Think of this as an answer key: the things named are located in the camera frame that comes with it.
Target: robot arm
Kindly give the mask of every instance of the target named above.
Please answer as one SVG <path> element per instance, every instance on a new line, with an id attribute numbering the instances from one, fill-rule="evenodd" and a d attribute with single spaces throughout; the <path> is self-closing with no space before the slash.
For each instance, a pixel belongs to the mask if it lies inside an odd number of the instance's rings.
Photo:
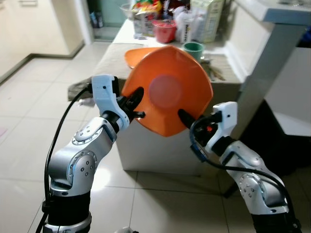
<path id="1" fill-rule="evenodd" d="M 117 132 L 125 130 L 134 117 L 144 117 L 144 113 L 134 112 L 143 97 L 143 88 L 138 88 L 129 98 L 117 97 L 117 81 L 111 75 L 92 78 L 93 97 L 101 117 L 93 118 L 81 128 L 50 160 L 51 196 L 42 208 L 48 213 L 44 233 L 89 231 L 90 191 L 97 165 L 111 150 Z"/>
<path id="2" fill-rule="evenodd" d="M 194 153 L 202 162 L 210 162 L 204 151 L 220 157 L 221 165 L 216 166 L 228 168 L 252 215 L 257 233 L 301 233 L 290 197 L 287 191 L 286 195 L 282 192 L 285 189 L 282 180 L 265 166 L 256 152 L 229 136 L 237 124 L 237 103 L 215 105 L 213 112 L 210 117 L 197 121 L 184 110 L 178 112 L 182 122 L 190 128 L 190 137 L 195 138 L 191 140 Z"/>

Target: red container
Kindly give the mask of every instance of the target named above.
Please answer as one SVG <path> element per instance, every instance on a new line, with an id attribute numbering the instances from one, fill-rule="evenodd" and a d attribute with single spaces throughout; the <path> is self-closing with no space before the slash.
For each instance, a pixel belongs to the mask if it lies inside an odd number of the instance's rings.
<path id="1" fill-rule="evenodd" d="M 156 40 L 160 43 L 170 43 L 175 39 L 176 24 L 174 21 L 152 21 Z"/>

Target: black cable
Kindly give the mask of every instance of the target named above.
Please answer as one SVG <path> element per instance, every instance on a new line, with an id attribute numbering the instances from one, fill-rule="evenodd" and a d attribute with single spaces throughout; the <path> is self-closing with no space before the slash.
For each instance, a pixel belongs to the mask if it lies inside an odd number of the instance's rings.
<path id="1" fill-rule="evenodd" d="M 278 189 L 280 190 L 280 192 L 285 196 L 286 200 L 287 200 L 287 205 L 288 205 L 288 209 L 289 209 L 289 213 L 292 215 L 292 217 L 294 219 L 296 219 L 295 217 L 295 213 L 294 213 L 294 206 L 293 206 L 293 203 L 292 203 L 292 200 L 291 200 L 291 197 L 287 191 L 287 189 L 284 187 L 284 185 L 275 177 L 271 176 L 270 174 L 268 173 L 265 173 L 263 171 L 258 171 L 258 170 L 254 170 L 254 169 L 249 169 L 249 168 L 243 168 L 243 167 L 234 167 L 234 166 L 224 166 L 224 165 L 220 165 L 220 164 L 216 164 L 212 161 L 210 161 L 208 158 L 207 158 L 207 155 L 205 154 L 205 152 L 201 149 L 201 147 L 197 144 L 196 140 L 195 140 L 195 137 L 194 137 L 194 128 L 195 126 L 202 122 L 203 120 L 206 120 L 208 119 L 208 117 L 203 117 L 197 121 L 195 121 L 191 127 L 190 127 L 190 141 L 192 143 L 192 145 L 195 147 L 195 149 L 197 149 L 198 151 L 200 151 L 200 153 L 205 157 L 205 162 L 207 162 L 208 164 L 218 168 L 218 169 L 222 169 L 222 170 L 232 170 L 232 171 L 241 171 L 241 172 L 249 172 L 249 173 L 255 173 L 255 174 L 258 174 L 258 175 L 261 175 L 261 176 L 264 176 L 272 181 L 274 181 L 277 185 L 278 185 Z"/>
<path id="2" fill-rule="evenodd" d="M 45 162 L 45 167 L 44 167 L 44 194 L 45 194 L 45 201 L 46 203 L 48 203 L 48 201 L 50 200 L 50 184 L 49 184 L 49 173 L 48 173 L 48 168 L 49 168 L 49 163 L 50 163 L 50 160 L 51 160 L 51 156 L 53 154 L 53 150 L 54 150 L 54 147 L 55 147 L 55 144 L 56 144 L 56 141 L 57 141 L 57 138 L 59 136 L 59 133 L 60 133 L 60 130 L 62 128 L 62 125 L 65 121 L 65 118 L 70 110 L 70 108 L 73 106 L 73 104 L 82 96 L 83 93 L 85 93 L 86 91 L 90 90 L 91 84 L 88 84 L 88 86 L 86 88 L 84 88 L 82 91 L 80 91 L 74 98 L 73 100 L 71 101 L 71 103 L 68 105 L 67 109 L 65 110 L 61 120 L 59 121 L 59 124 L 58 124 L 58 127 L 56 129 L 56 132 L 55 132 L 55 135 L 54 135 L 54 138 L 53 138 L 53 141 L 51 143 L 51 146 L 50 146 L 50 149 L 49 149 L 49 152 L 48 152 L 48 155 L 47 155 L 47 159 L 46 159 L 46 162 Z M 48 213 L 44 213 L 41 220 L 40 220 L 40 223 L 37 227 L 37 230 L 35 233 L 40 233 L 41 230 L 42 230 L 42 227 L 44 225 L 44 222 L 46 220 L 46 218 L 48 217 Z"/>

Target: green cup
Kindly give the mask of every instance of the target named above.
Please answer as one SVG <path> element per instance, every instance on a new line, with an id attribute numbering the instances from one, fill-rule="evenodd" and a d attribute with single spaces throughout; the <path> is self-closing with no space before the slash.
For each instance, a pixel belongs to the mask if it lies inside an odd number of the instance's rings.
<path id="1" fill-rule="evenodd" d="M 204 50 L 204 45 L 197 42 L 188 42 L 183 44 L 183 51 L 189 53 L 198 62 L 201 61 L 201 56 Z"/>

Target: orange plastic bowl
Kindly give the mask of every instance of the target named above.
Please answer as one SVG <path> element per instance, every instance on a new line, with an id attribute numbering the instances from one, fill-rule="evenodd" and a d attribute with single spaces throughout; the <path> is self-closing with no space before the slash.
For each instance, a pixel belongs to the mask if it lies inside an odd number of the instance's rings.
<path id="1" fill-rule="evenodd" d="M 140 86 L 144 96 L 136 111 L 144 111 L 146 116 L 137 121 L 165 137 L 186 128 L 179 119 L 179 109 L 197 119 L 213 97 L 200 64 L 174 46 L 159 48 L 143 58 L 125 82 L 122 95 L 129 96 Z"/>

